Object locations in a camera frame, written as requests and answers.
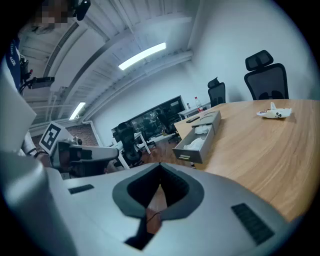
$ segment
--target black office chair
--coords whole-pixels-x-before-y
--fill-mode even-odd
[[[170,135],[170,134],[174,133],[174,135],[168,140],[168,142],[170,143],[171,140],[175,140],[175,142],[178,143],[179,142],[178,132],[177,132],[177,129],[174,126],[174,124],[169,123],[166,116],[164,114],[162,114],[160,110],[156,111],[156,116],[157,116],[158,120],[164,125],[166,134]]]
[[[137,146],[135,143],[135,131],[127,125],[125,122],[120,123],[117,127],[118,135],[121,139],[124,154],[124,160],[133,167],[136,167],[143,163],[141,160],[142,153],[139,149],[136,150]]]
[[[154,135],[154,126],[150,123],[148,119],[143,120],[143,127],[145,128],[144,130],[141,131],[142,136],[148,146],[154,145],[156,146],[156,143],[154,141],[150,141],[149,139]]]
[[[253,100],[289,99],[287,73],[284,65],[272,64],[274,58],[262,50],[245,59],[245,66],[252,71],[244,76]]]
[[[208,82],[208,94],[211,108],[221,103],[226,103],[226,86],[224,82],[219,82],[218,77]]]

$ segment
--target fluorescent light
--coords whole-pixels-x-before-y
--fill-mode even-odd
[[[79,111],[85,105],[85,102],[80,102],[79,105],[76,107],[75,111],[73,111],[72,115],[70,116],[69,120],[75,119],[76,115],[78,115]]]
[[[159,52],[163,49],[166,49],[166,43],[160,43],[158,45],[155,45],[149,49],[146,49],[137,55],[131,57],[130,59],[126,60],[124,63],[119,65],[119,68],[122,70],[125,70],[126,68],[130,67],[132,64],[144,59],[145,57],[148,57],[151,54],[155,54],[156,52]]]

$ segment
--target open drawer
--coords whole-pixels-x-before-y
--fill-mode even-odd
[[[212,124],[207,134],[195,134],[195,129],[195,127],[192,128],[188,135],[172,150],[177,159],[203,164],[211,148],[215,132]],[[184,149],[185,145],[191,144],[197,138],[204,140],[200,150]]]
[[[188,135],[175,148],[172,149],[175,157],[180,160],[203,164],[211,149],[212,141],[217,133],[220,120],[221,113],[219,110],[206,113],[197,123],[192,125],[192,130],[188,133]],[[195,134],[196,127],[206,125],[211,126],[208,133]],[[184,149],[184,146],[191,144],[191,142],[197,138],[204,140],[204,143],[199,150]]]

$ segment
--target white paper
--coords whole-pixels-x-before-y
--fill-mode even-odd
[[[205,140],[202,138],[196,138],[194,141],[191,142],[189,145],[183,146],[184,150],[200,150]]]
[[[207,134],[209,132],[210,128],[211,128],[211,124],[210,125],[200,125],[195,128],[194,133],[195,134]]]

